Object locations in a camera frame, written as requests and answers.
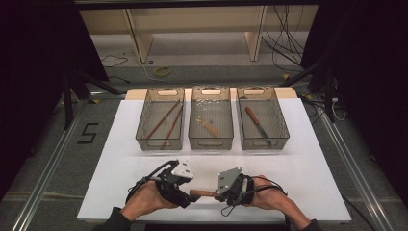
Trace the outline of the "brown wooden chopstick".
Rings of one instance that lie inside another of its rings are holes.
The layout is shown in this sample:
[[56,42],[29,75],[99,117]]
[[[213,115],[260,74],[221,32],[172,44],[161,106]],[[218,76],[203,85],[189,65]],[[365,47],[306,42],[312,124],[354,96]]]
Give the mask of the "brown wooden chopstick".
[[173,129],[174,129],[174,127],[175,127],[175,125],[176,125],[178,119],[179,119],[179,116],[180,116],[180,114],[182,113],[182,111],[183,111],[183,107],[181,107],[181,108],[178,110],[178,112],[177,112],[177,114],[176,114],[176,117],[173,119],[173,121],[172,121],[172,123],[171,123],[171,126],[170,126],[169,130],[168,130],[167,133],[166,133],[166,138],[165,138],[165,141],[163,142],[163,144],[162,144],[162,146],[161,146],[161,150],[164,150],[164,149],[166,148],[166,145],[169,143],[168,139],[169,139],[169,137],[170,137],[170,135],[171,135],[171,133],[172,133],[172,131],[173,131]]
[[159,120],[159,122],[153,127],[153,129],[145,136],[145,139],[150,139],[150,137],[155,133],[155,131],[160,127],[160,125],[165,121],[165,119],[171,114],[171,112],[178,106],[181,100],[177,100],[174,105],[167,111],[167,113]]

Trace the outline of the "light wooden desk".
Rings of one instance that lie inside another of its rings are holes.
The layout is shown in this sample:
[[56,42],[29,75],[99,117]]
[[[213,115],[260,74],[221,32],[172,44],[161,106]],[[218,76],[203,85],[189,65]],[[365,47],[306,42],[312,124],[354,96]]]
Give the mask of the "light wooden desk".
[[81,10],[92,35],[128,35],[144,63],[156,34],[243,32],[252,62],[258,60],[263,32],[311,29],[316,5]]

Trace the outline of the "light orange plastic spoon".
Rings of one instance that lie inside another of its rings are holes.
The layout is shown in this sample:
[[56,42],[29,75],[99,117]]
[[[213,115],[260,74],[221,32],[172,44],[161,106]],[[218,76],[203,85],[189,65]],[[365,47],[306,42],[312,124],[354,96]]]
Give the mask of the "light orange plastic spoon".
[[214,137],[219,137],[219,131],[214,128],[210,123],[208,123],[205,119],[201,116],[197,116],[195,119],[198,123],[200,123],[204,128],[206,128]]

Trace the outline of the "wooden-handled knife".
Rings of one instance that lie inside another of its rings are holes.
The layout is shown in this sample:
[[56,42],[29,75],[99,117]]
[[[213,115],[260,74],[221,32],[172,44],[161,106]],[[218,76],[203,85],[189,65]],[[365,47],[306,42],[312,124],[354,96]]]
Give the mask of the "wooden-handled knife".
[[261,136],[266,140],[266,143],[268,146],[271,146],[271,142],[268,139],[268,134],[266,133],[266,131],[263,129],[262,125],[260,124],[258,118],[254,115],[254,113],[252,112],[252,110],[249,107],[245,107],[245,111],[247,112],[247,114],[250,116],[251,120],[253,121],[253,123],[255,124],[256,128],[258,129],[258,131],[260,132]]

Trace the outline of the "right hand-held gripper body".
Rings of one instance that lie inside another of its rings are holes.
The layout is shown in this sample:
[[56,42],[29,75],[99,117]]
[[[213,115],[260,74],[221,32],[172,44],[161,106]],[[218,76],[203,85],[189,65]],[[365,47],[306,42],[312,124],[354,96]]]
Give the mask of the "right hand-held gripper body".
[[242,173],[241,167],[231,168],[218,174],[216,200],[229,206],[250,204],[253,199],[254,181]]

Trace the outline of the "white table sheet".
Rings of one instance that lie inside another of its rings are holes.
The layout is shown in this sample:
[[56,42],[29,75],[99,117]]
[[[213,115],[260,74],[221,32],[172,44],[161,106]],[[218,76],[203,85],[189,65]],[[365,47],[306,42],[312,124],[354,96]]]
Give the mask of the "white table sheet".
[[124,204],[129,188],[169,160],[186,162],[193,173],[182,190],[214,191],[220,172],[241,167],[247,175],[263,174],[277,182],[309,217],[320,222],[348,222],[346,209],[326,163],[305,109],[296,98],[280,102],[290,138],[281,150],[244,151],[239,139],[229,150],[145,152],[136,140],[140,100],[120,103],[78,218],[97,222],[109,217],[113,207]]

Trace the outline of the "clear grey plastic bin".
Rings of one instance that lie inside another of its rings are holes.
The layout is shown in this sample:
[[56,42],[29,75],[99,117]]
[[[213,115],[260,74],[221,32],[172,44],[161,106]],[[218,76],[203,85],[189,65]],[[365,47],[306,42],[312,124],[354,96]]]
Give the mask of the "clear grey plastic bin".
[[[249,107],[268,134],[271,146],[261,136],[250,116]],[[281,150],[290,137],[280,103],[273,86],[237,88],[237,114],[243,150]]]
[[[214,137],[195,119],[201,116],[219,131]],[[231,92],[228,87],[196,86],[191,93],[188,133],[192,150],[230,150],[234,138]]]
[[[165,119],[165,121],[160,125],[150,139],[145,139],[145,136],[179,99],[181,102]],[[136,140],[143,151],[172,151],[182,149],[184,106],[185,90],[183,88],[151,88],[147,90],[140,115],[138,130],[136,132]],[[166,145],[164,150],[161,150],[161,146],[166,138],[166,133],[181,107],[183,107],[183,111],[180,114],[179,119],[168,139],[169,143]]]

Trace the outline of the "person's right hand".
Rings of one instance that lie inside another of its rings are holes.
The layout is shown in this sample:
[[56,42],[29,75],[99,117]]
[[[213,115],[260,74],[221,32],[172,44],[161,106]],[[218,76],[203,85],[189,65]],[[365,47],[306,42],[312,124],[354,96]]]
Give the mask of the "person's right hand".
[[293,202],[287,198],[264,175],[253,177],[255,192],[250,206],[264,210],[277,210],[287,214],[293,207]]

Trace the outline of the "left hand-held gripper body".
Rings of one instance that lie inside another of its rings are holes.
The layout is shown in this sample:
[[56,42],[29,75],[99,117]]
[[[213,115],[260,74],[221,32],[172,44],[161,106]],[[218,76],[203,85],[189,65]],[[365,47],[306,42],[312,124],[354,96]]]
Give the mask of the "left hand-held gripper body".
[[193,179],[193,173],[187,162],[171,161],[170,167],[159,174],[157,190],[163,199],[180,206],[182,193],[179,187]]

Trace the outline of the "wooden-handled fork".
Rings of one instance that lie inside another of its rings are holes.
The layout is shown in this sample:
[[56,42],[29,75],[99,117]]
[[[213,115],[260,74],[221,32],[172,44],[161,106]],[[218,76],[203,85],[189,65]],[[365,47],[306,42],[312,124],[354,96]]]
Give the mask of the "wooden-handled fork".
[[190,195],[217,197],[217,196],[219,196],[219,193],[218,192],[210,192],[210,191],[201,191],[201,190],[190,190]]

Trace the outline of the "black curtain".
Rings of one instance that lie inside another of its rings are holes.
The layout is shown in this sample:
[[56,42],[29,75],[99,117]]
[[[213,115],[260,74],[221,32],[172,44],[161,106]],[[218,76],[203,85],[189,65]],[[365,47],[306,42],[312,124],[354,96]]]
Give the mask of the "black curtain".
[[360,2],[331,69],[371,153],[408,203],[408,0]]
[[70,71],[108,79],[74,0],[0,0],[0,200]]

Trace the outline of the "black metal stand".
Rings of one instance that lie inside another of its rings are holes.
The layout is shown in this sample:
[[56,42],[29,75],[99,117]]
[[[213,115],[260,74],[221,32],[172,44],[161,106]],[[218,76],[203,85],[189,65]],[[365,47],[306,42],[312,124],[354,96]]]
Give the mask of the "black metal stand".
[[324,90],[324,109],[331,122],[334,122],[334,113],[332,110],[332,99],[334,96],[334,77],[330,70],[328,61],[324,58],[320,58],[316,63],[310,65],[300,73],[286,80],[281,87],[289,87],[300,80],[311,76],[312,79],[309,82],[308,90],[310,93],[317,93],[320,90]]
[[92,77],[84,71],[80,71],[77,69],[68,71],[63,77],[65,130],[68,129],[74,118],[71,93],[74,92],[79,99],[89,99],[90,91],[87,88],[86,83],[91,83],[113,95],[125,94],[125,91],[115,89],[108,84],[103,83],[101,80]]

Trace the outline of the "aluminium floor rail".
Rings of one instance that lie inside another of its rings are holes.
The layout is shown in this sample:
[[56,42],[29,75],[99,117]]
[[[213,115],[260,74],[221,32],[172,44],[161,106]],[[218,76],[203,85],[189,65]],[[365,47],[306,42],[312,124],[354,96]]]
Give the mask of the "aluminium floor rail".
[[13,223],[11,231],[27,231],[38,206],[45,195],[46,189],[58,168],[73,132],[77,127],[82,111],[86,108],[87,104],[87,100],[79,100],[77,102],[72,121],[62,130],[61,135],[58,137],[58,142],[55,145],[52,145],[52,150],[49,152],[49,156],[45,159],[46,165],[43,168],[38,168],[40,176],[34,182],[33,187],[29,191],[11,191],[7,193],[7,198],[12,201],[23,202],[23,206]]
[[354,160],[352,153],[346,145],[337,126],[331,122],[329,117],[322,109],[319,109],[319,112],[321,113],[320,118],[322,123],[328,131],[331,140],[335,144],[357,191],[365,203],[372,221],[375,224],[376,230],[394,231],[391,221],[387,218],[382,204],[371,189],[369,182],[363,174],[363,171],[358,167],[357,162]]

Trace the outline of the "person's left hand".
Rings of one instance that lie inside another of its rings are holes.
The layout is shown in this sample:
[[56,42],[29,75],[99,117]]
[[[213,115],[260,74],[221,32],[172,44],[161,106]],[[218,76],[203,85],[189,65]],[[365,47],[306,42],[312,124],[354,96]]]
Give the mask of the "person's left hand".
[[153,181],[148,181],[136,190],[120,210],[120,213],[130,221],[134,221],[157,210],[173,208],[176,208],[176,205],[163,199],[156,184]]

